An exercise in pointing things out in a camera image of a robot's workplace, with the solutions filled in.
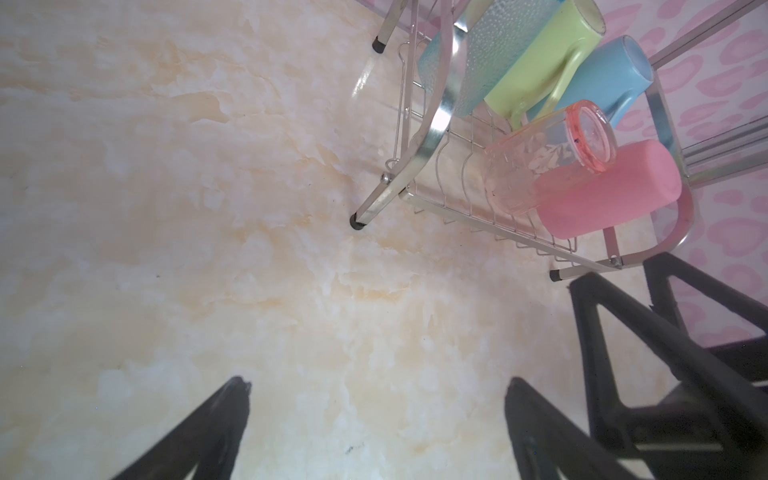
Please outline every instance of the marble countertop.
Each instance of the marble countertop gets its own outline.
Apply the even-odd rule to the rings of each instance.
[[[0,22],[1,477],[109,478],[232,375],[234,478],[517,478],[512,376],[586,426],[551,260],[400,200],[349,227],[399,94],[372,12],[11,0]],[[609,279],[647,302],[641,270]],[[657,401],[668,370],[606,332],[627,402]]]

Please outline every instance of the dish rack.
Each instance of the dish rack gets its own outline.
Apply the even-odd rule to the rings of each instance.
[[[509,239],[517,248],[532,248],[541,256],[552,256],[564,268],[550,270],[553,281],[579,276],[588,271],[611,272],[642,264],[653,255],[670,251],[682,243],[693,226],[695,203],[683,175],[683,194],[677,201],[678,218],[671,233],[658,245],[636,253],[619,251],[613,227],[603,230],[606,258],[589,260],[578,252],[579,239],[555,239],[532,210],[521,217],[509,217],[495,212],[486,197],[482,179],[484,156],[480,153],[511,131],[506,120],[496,116],[485,104],[467,117],[452,116],[454,102],[464,76],[467,60],[467,34],[480,19],[492,0],[435,0],[426,18],[432,18],[439,5],[442,48],[434,92],[430,95],[416,77],[415,64],[420,52],[429,42],[424,31],[431,22],[420,22],[418,0],[395,0],[373,48],[383,52],[389,36],[405,7],[411,4],[409,40],[398,48],[402,61],[399,113],[392,158],[386,161],[386,171],[379,185],[360,208],[350,217],[355,230],[367,225],[395,196],[414,207],[414,212],[433,212],[445,223],[459,221],[471,231],[488,231],[497,240]],[[671,130],[663,92],[654,72],[654,83],[648,89],[648,104],[654,123],[664,143],[664,132],[671,138],[670,152],[681,172],[682,154]]]

